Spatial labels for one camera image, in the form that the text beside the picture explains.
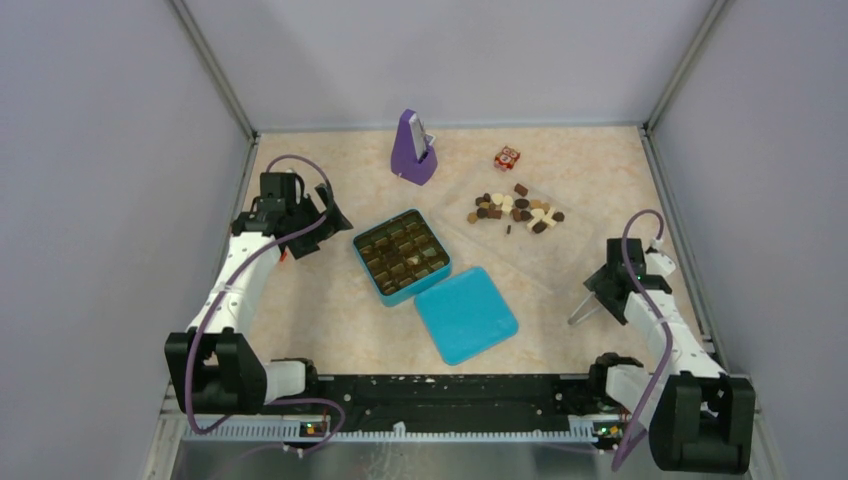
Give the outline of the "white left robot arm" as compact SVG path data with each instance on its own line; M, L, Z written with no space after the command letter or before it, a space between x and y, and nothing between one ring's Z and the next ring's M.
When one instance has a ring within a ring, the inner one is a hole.
M260 191L231 225L223 266L201 310L164 353L180 408L195 414L256 414L278 398L297 413L319 404L320 386L304 360L263 363L247 339L267 280L285 256L316 253L352 225L332 204L326 183L314 191L292 170L260 176Z

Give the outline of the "teal box lid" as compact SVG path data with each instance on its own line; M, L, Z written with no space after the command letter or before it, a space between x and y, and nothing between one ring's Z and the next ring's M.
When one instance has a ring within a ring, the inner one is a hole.
M457 366L517 334L518 320L488 272L475 266L416 296L442 361Z

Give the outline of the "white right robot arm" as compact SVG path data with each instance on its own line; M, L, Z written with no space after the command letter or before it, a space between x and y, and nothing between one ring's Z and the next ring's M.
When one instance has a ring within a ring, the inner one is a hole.
M586 397L600 412L619 405L647 434L665 471L744 474L749 468L756 404L749 380L729 375L683 320L666 281L673 263L638 239L610 238L604 264L585 287L657 361L649 373L607 352L589 370Z

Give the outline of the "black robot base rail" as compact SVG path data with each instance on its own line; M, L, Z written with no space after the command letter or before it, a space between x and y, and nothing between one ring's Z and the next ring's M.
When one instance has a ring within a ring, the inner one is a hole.
M314 417L336 441L618 441L630 411L585 374L321 375L264 415Z

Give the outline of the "teal chocolate box with tray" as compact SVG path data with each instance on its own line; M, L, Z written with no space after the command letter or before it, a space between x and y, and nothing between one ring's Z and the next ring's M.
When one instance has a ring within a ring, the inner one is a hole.
M382 305L395 307L447 279L452 257L417 209L358 234L353 249ZM410 257L420 259L410 265Z

